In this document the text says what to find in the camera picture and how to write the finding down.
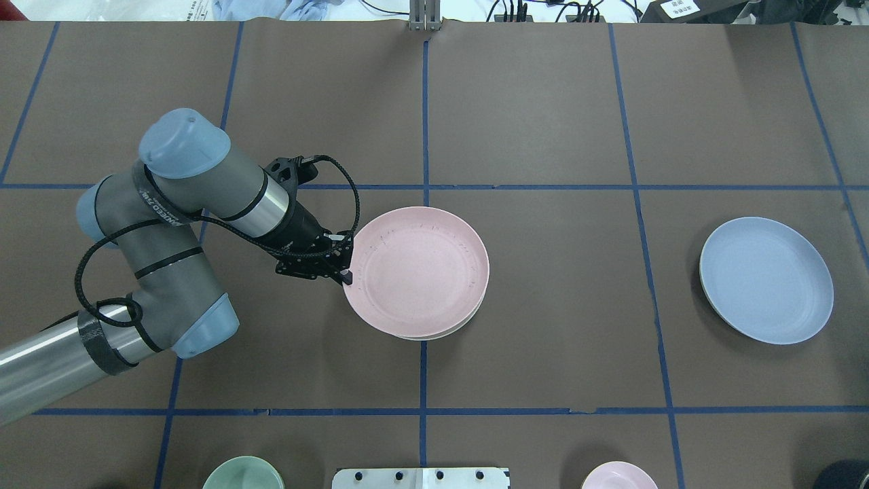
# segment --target black tape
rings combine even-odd
[[[132,173],[133,185],[136,186],[139,197],[160,219],[173,226],[183,226],[196,221],[195,216],[184,213],[166,198],[154,184],[150,170],[141,160],[133,164]]]
[[[139,365],[131,364],[109,345],[103,324],[85,310],[78,313],[78,336],[96,366],[109,375],[118,375]]]

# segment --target pink plate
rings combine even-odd
[[[405,339],[458,330],[480,307],[488,254],[474,229],[449,212],[405,207],[356,234],[347,300],[366,323]]]
[[[634,464],[607,462],[588,474],[582,489],[658,489],[658,486]]]

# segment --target silver cylinder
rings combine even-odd
[[[127,320],[126,308],[108,305],[100,312]],[[130,363],[153,354],[135,328],[103,325],[106,338]],[[0,352],[0,425],[26,416],[60,398],[107,377],[96,366],[78,333],[78,316],[39,332]]]

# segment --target cloth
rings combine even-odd
[[[249,20],[273,17],[281,20],[322,20],[328,0],[214,0],[215,19]]]

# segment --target plate rim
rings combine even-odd
[[[374,224],[378,220],[385,219],[392,214],[395,214],[398,212],[407,212],[407,211],[411,211],[411,210],[420,210],[420,209],[424,209],[426,212],[434,211],[436,213],[446,214],[447,216],[449,216],[451,218],[457,219],[460,224],[464,224],[465,226],[467,226],[467,228],[473,233],[473,236],[476,239],[476,242],[479,243],[480,249],[482,250],[482,257],[484,258],[481,261],[481,263],[483,263],[485,265],[486,273],[484,276],[485,278],[482,280],[482,284],[481,284],[480,300],[477,302],[477,305],[474,307],[474,309],[462,321],[456,323],[455,325],[451,325],[450,327],[448,327],[440,332],[435,332],[435,333],[432,333],[431,335],[426,335],[425,337],[416,337],[416,338],[415,337],[405,337],[405,336],[400,336],[400,335],[396,334],[395,332],[385,331],[381,327],[379,327],[377,325],[372,325],[370,322],[368,322],[356,310],[356,308],[354,307],[353,301],[350,300],[348,291],[352,290],[353,286],[352,285],[344,285],[342,287],[344,290],[344,296],[350,304],[350,308],[353,309],[356,316],[358,316],[360,319],[362,319],[362,321],[364,321],[365,324],[375,328],[379,332],[384,332],[388,335],[395,336],[396,338],[407,339],[410,341],[427,341],[429,339],[443,338],[443,337],[448,336],[449,334],[451,334],[453,332],[460,330],[465,324],[470,322],[470,319],[477,313],[477,311],[479,311],[480,306],[482,304],[482,301],[486,297],[486,292],[488,291],[489,279],[491,277],[491,262],[490,262],[489,256],[488,256],[488,249],[486,248],[486,244],[483,243],[483,240],[480,237],[480,233],[477,232],[477,230],[474,229],[474,227],[471,224],[469,224],[468,221],[462,219],[461,217],[455,215],[454,213],[452,213],[450,211],[445,211],[445,210],[440,209],[438,207],[431,207],[431,206],[426,206],[426,205],[410,205],[410,206],[406,206],[406,207],[399,207],[398,209],[393,209],[391,211],[384,212],[381,215],[377,216],[376,218],[371,219],[360,229],[360,232],[362,232],[365,228],[367,228],[371,224]]]
[[[649,475],[648,472],[644,471],[639,466],[636,466],[636,465],[634,465],[630,462],[626,462],[624,460],[610,460],[610,461],[604,462],[604,463],[600,464],[599,466],[596,466],[594,469],[592,469],[592,471],[589,472],[588,475],[582,480],[582,486],[580,489],[593,489],[592,487],[586,487],[586,483],[588,482],[588,478],[590,478],[596,472],[603,472],[605,470],[605,468],[607,468],[608,466],[622,466],[622,467],[628,466],[632,470],[635,469],[635,470],[639,471],[639,473],[642,473],[643,475],[645,475],[648,478],[648,480],[652,483],[652,486],[654,486],[656,489],[658,487],[658,483],[655,482],[654,479],[652,479],[652,476]]]
[[[825,272],[826,272],[824,278],[826,279],[826,281],[829,282],[829,285],[830,285],[830,301],[829,301],[828,311],[826,312],[826,317],[824,318],[824,321],[820,324],[820,326],[818,326],[816,329],[814,329],[814,331],[813,331],[811,334],[809,334],[808,336],[806,336],[805,338],[797,339],[797,340],[794,340],[794,341],[791,341],[791,340],[788,340],[788,341],[773,341],[773,340],[769,340],[769,339],[758,338],[757,335],[752,334],[752,333],[750,333],[750,332],[746,332],[743,328],[740,328],[739,326],[735,325],[733,322],[731,322],[730,319],[728,319],[728,318],[727,318],[723,313],[721,313],[721,310],[720,310],[719,307],[715,304],[715,301],[713,300],[712,296],[709,294],[709,290],[706,288],[706,280],[705,280],[704,277],[703,277],[703,263],[704,263],[704,259],[708,256],[707,253],[706,253],[706,249],[707,249],[707,247],[709,246],[709,242],[710,242],[710,241],[715,237],[715,235],[716,235],[717,233],[719,233],[719,232],[721,231],[721,229],[724,228],[725,226],[728,226],[729,224],[732,224],[732,223],[735,223],[735,222],[738,222],[738,221],[747,221],[747,220],[748,220],[748,221],[755,221],[755,220],[756,220],[756,221],[764,222],[764,223],[766,223],[766,224],[772,224],[773,226],[778,227],[778,228],[779,228],[780,230],[782,230],[782,231],[785,231],[785,232],[791,233],[792,236],[795,236],[797,239],[801,239],[803,242],[805,242],[807,245],[809,245],[809,249],[811,249],[812,252],[813,252],[812,255],[813,255],[814,257],[817,257],[817,258],[820,260],[820,263],[821,263],[822,265],[824,265],[824,270],[825,270]],[[802,343],[803,341],[807,341],[808,339],[813,338],[813,337],[814,337],[815,335],[817,335],[821,330],[824,329],[824,327],[825,327],[826,324],[830,321],[830,317],[831,317],[832,314],[833,314],[833,305],[834,305],[834,303],[835,303],[835,293],[836,293],[836,291],[835,291],[835,285],[834,285],[834,283],[833,283],[833,275],[830,273],[830,267],[827,266],[826,261],[824,260],[824,257],[820,254],[820,251],[818,251],[818,249],[815,248],[814,244],[812,244],[812,242],[809,241],[805,236],[803,236],[802,234],[800,234],[798,231],[796,231],[795,229],[793,229],[791,226],[789,226],[789,225],[787,225],[787,224],[784,224],[784,223],[781,223],[781,222],[779,222],[779,221],[776,221],[775,219],[763,218],[763,217],[761,217],[761,216],[744,216],[744,217],[741,217],[741,218],[730,219],[730,220],[726,221],[725,223],[720,224],[718,227],[715,228],[714,231],[712,231],[712,232],[709,234],[709,236],[706,238],[706,241],[703,243],[703,248],[700,250],[700,262],[699,262],[699,264],[698,264],[698,268],[699,268],[699,271],[700,271],[700,286],[703,288],[703,294],[706,296],[706,300],[709,302],[709,304],[710,304],[710,305],[712,306],[712,308],[715,310],[715,313],[718,314],[719,318],[721,318],[722,320],[724,320],[724,322],[727,323],[727,324],[728,324],[730,327],[732,327],[734,330],[736,330],[736,331],[742,333],[743,335],[745,335],[745,336],[747,336],[747,337],[749,337],[749,338],[751,338],[751,339],[754,339],[754,340],[756,340],[756,341],[759,341],[759,342],[761,342],[761,343],[766,343],[766,344],[768,344],[768,345],[796,345],[796,344],[798,344],[798,343]]]

